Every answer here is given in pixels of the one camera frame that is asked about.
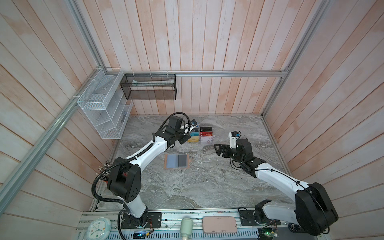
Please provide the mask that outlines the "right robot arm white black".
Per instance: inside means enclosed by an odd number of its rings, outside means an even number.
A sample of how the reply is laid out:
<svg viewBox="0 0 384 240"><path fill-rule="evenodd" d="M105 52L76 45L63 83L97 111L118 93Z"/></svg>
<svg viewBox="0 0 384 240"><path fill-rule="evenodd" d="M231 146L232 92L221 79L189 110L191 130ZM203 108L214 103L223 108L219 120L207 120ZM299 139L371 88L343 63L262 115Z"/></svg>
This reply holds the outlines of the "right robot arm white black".
<svg viewBox="0 0 384 240"><path fill-rule="evenodd" d="M312 236L327 234L330 226L339 220L338 213L323 185L299 181L254 156L248 139L230 138L230 144L217 144L218 156L237 162L237 170L262 180L288 196L292 204L274 204L264 200L255 205L254 221L267 226L272 221L283 221L298 226Z"/></svg>

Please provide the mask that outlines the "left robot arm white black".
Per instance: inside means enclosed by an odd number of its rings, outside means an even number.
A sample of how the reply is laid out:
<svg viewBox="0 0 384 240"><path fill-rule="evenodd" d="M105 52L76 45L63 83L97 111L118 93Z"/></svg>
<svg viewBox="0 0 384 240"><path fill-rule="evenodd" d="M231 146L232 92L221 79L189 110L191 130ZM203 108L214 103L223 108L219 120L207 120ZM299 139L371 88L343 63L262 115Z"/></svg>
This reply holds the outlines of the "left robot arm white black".
<svg viewBox="0 0 384 240"><path fill-rule="evenodd" d="M190 132L198 125L186 114L177 112L166 118L152 139L139 151L125 159L118 158L110 170L107 189L116 196L123 210L136 226L144 226L148 221L148 207L143 203L141 191L142 171L160 154L173 148L176 142L181 145L190 138Z"/></svg>

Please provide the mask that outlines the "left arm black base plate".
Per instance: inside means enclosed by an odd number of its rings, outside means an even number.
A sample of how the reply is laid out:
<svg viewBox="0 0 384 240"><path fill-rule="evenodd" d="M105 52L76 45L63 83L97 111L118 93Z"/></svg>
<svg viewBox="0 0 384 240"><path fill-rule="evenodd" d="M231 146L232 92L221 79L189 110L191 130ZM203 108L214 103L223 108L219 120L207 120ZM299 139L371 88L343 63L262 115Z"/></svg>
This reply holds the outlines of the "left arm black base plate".
<svg viewBox="0 0 384 240"><path fill-rule="evenodd" d="M135 218L134 216L128 214L126 211L123 211L120 221L120 226L122 229L156 229L161 227L162 213L144 212L143 216L140 218Z"/></svg>

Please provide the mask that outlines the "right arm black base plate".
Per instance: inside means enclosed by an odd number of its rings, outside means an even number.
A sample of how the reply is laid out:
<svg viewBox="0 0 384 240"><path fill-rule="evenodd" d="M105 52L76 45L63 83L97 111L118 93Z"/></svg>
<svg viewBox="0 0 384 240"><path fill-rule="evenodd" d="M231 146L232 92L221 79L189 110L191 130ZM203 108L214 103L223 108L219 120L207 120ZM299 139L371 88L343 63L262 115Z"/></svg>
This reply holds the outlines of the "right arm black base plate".
<svg viewBox="0 0 384 240"><path fill-rule="evenodd" d="M244 207L238 208L242 226L274 226L281 225L280 220L271 220L259 209L248 210Z"/></svg>

